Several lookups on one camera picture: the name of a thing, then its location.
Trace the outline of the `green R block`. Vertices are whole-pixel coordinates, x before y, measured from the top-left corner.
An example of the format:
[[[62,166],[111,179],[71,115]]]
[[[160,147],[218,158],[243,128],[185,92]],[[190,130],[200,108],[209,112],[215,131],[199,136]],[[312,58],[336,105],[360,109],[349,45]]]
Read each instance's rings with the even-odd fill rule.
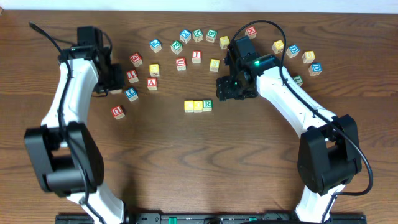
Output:
[[[211,112],[213,109],[212,100],[203,100],[203,112]]]

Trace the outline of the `yellow C block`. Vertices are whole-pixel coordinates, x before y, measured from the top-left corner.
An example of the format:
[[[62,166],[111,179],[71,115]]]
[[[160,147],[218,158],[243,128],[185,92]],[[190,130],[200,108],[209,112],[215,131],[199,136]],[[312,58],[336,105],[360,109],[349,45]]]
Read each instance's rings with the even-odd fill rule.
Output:
[[[193,100],[185,100],[184,101],[184,112],[186,112],[186,113],[194,112],[194,101]]]

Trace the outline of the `yellow O block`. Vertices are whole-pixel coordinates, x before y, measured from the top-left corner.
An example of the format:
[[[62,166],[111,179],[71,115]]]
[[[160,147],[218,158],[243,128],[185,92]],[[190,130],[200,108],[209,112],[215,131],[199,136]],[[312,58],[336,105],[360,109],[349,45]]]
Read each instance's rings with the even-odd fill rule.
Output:
[[[202,100],[195,100],[193,102],[193,111],[195,113],[201,113],[203,111],[203,101]]]

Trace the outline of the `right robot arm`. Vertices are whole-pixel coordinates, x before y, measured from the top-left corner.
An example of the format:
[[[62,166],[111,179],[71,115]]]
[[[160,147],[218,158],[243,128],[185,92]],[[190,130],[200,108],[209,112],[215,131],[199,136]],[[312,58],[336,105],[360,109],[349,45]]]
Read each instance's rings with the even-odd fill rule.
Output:
[[[300,138],[297,169],[305,184],[295,215],[302,222],[332,222],[330,210],[353,177],[361,172],[358,129],[349,115],[338,117],[313,100],[273,54],[260,55],[249,37],[227,46],[230,74],[216,81],[221,101],[261,96]]]

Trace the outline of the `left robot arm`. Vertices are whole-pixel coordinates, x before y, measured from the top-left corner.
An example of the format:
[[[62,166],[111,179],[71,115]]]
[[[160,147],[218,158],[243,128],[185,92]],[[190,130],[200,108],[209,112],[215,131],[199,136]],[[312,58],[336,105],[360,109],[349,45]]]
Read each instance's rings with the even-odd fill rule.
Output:
[[[44,192],[82,207],[94,223],[134,223],[126,204],[104,182],[103,157],[86,127],[93,93],[106,97],[125,86],[111,62],[108,35],[93,26],[77,29],[77,42],[58,49],[60,81],[40,127],[27,129],[24,144]]]

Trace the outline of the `blue L block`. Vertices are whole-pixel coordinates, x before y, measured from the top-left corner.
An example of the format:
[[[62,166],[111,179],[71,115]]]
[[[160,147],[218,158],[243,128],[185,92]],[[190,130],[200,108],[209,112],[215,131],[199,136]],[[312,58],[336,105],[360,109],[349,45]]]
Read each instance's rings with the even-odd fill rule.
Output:
[[[109,93],[115,95],[115,94],[118,94],[118,93],[122,93],[122,91],[123,91],[122,89],[111,90],[111,91],[109,91]]]

